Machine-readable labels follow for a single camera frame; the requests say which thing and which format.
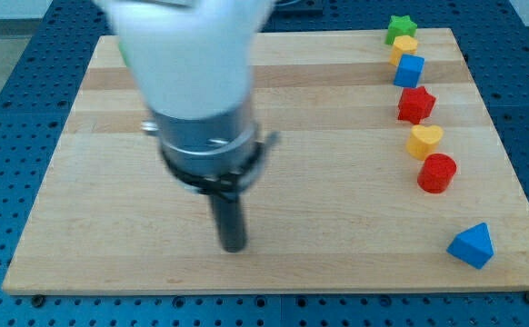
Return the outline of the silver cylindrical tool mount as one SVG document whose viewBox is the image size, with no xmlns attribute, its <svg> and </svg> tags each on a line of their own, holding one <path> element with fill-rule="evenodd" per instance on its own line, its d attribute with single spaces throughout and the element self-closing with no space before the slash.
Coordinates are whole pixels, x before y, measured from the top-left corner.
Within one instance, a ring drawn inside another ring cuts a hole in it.
<svg viewBox="0 0 529 327">
<path fill-rule="evenodd" d="M 183 119 L 156 110 L 141 122 L 157 138 L 167 171 L 188 191 L 237 200 L 262 174 L 277 131 L 260 139 L 252 99 L 218 114 Z"/>
</svg>

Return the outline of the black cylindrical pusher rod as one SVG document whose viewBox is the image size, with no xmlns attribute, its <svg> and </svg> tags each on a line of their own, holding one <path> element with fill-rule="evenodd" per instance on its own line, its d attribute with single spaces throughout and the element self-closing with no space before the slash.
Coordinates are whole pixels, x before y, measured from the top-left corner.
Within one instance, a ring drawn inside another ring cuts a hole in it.
<svg viewBox="0 0 529 327">
<path fill-rule="evenodd" d="M 209 201 L 221 247 L 228 253 L 241 252 L 247 243 L 241 197 L 210 195 Z"/>
</svg>

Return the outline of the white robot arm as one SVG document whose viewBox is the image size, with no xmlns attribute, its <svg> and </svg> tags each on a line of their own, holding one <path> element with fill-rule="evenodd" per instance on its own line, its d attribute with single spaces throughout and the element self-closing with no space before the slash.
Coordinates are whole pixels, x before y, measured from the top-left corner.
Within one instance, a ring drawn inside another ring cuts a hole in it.
<svg viewBox="0 0 529 327">
<path fill-rule="evenodd" d="M 273 1 L 97 2 L 152 115 L 167 169 L 208 197 L 222 248 L 247 243 L 241 194 L 259 177 L 278 133 L 259 138 L 251 45 Z"/>
</svg>

